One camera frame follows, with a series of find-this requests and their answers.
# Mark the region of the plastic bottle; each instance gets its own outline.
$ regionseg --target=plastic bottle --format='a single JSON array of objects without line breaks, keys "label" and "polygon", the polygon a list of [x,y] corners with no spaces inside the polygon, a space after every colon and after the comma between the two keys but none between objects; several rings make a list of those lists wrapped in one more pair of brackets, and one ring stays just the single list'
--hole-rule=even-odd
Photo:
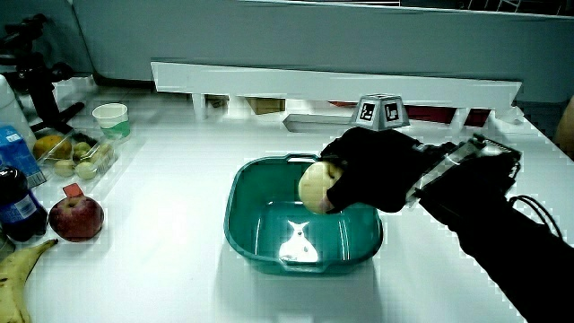
[{"label": "plastic bottle", "polygon": [[36,136],[30,129],[28,119],[24,116],[10,84],[2,74],[0,74],[0,121],[14,127],[24,138],[28,149],[32,151],[36,143]]},{"label": "plastic bottle", "polygon": [[0,223],[8,237],[26,241],[46,233],[48,212],[28,189],[23,172],[12,166],[0,167],[0,191]]}]

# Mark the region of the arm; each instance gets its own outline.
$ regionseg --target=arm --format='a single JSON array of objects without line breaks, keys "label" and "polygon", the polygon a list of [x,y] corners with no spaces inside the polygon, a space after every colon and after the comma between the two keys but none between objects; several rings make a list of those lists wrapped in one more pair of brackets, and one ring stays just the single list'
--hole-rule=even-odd
[{"label": "arm", "polygon": [[497,179],[461,164],[417,195],[525,319],[572,320],[574,249],[515,209]]}]

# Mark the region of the wall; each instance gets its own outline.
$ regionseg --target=wall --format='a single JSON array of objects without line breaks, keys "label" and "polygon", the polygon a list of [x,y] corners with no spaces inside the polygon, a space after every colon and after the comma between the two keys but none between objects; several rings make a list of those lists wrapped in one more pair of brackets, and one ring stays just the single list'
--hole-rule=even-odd
[{"label": "wall", "polygon": [[95,69],[151,80],[150,61],[520,80],[518,100],[574,94],[574,20],[353,4],[74,0]]},{"label": "wall", "polygon": [[[75,18],[74,9],[67,0],[2,0],[0,1],[0,38],[6,35],[4,26],[18,24],[37,13],[48,17],[43,35],[33,42],[33,49],[44,55],[48,67],[65,62],[78,74],[91,74],[88,50]],[[1,66],[0,72],[12,71],[13,66]]]}]

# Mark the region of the yellow banana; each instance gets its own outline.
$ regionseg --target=yellow banana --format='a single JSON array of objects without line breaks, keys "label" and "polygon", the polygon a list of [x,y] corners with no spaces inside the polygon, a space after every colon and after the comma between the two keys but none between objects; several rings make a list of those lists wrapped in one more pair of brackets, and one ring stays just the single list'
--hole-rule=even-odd
[{"label": "yellow banana", "polygon": [[17,250],[0,263],[0,323],[31,322],[24,303],[24,285],[39,257],[55,244],[57,239],[52,239]]}]

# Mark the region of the gloved hand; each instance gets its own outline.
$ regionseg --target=gloved hand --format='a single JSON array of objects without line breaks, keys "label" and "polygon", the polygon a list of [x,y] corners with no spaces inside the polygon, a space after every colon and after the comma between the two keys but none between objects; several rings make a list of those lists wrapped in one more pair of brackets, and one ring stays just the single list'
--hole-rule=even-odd
[{"label": "gloved hand", "polygon": [[329,214],[357,202],[383,212],[398,212],[411,186],[456,147],[452,143],[423,146],[395,130],[351,128],[321,152],[321,161],[344,170],[327,190],[322,206]]}]

